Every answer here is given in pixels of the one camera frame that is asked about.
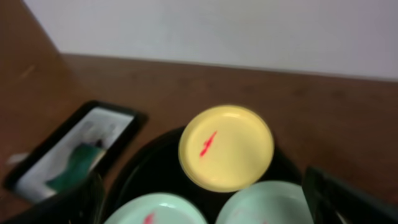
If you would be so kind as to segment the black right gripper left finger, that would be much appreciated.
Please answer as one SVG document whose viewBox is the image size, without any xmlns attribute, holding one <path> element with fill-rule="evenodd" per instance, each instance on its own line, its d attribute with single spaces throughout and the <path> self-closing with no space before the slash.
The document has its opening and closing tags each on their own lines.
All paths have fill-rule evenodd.
<svg viewBox="0 0 398 224">
<path fill-rule="evenodd" d="M 91 174 L 76 186 L 50 197 L 3 224 L 101 223 L 104 185 Z"/>
</svg>

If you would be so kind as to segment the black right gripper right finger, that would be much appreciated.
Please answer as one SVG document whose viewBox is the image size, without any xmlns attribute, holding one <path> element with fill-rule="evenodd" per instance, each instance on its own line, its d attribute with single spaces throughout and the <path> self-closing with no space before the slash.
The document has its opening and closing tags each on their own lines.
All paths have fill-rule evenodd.
<svg viewBox="0 0 398 224">
<path fill-rule="evenodd" d="M 355 189 L 316 167 L 305 171 L 302 189 L 315 224 L 397 224 L 397 207 Z"/>
</svg>

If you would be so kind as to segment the green scrubbing sponge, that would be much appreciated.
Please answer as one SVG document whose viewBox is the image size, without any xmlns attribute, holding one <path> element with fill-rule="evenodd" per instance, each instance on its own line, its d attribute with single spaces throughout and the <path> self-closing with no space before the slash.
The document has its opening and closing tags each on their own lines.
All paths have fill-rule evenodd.
<svg viewBox="0 0 398 224">
<path fill-rule="evenodd" d="M 106 151 L 92 144 L 78 145 L 68 158 L 66 168 L 56 177 L 46 181 L 46 186 L 56 192 L 73 187 L 83 180 L 91 170 L 91 166 L 100 159 Z"/>
</svg>

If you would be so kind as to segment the mint plate with small stain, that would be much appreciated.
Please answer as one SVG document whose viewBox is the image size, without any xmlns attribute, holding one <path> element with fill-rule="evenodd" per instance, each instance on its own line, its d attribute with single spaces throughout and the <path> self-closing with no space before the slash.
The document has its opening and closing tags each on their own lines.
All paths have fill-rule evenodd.
<svg viewBox="0 0 398 224">
<path fill-rule="evenodd" d="M 270 180 L 236 192 L 215 223 L 311 224 L 313 220 L 301 186 Z"/>
</svg>

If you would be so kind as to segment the mint plate with long stain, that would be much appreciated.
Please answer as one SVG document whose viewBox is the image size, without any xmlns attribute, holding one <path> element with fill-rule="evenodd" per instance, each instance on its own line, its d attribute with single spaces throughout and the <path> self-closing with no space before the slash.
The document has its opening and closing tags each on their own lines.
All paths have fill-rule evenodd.
<svg viewBox="0 0 398 224">
<path fill-rule="evenodd" d="M 201 211 L 174 194 L 153 193 L 135 198 L 117 209 L 105 224 L 207 224 Z"/>
</svg>

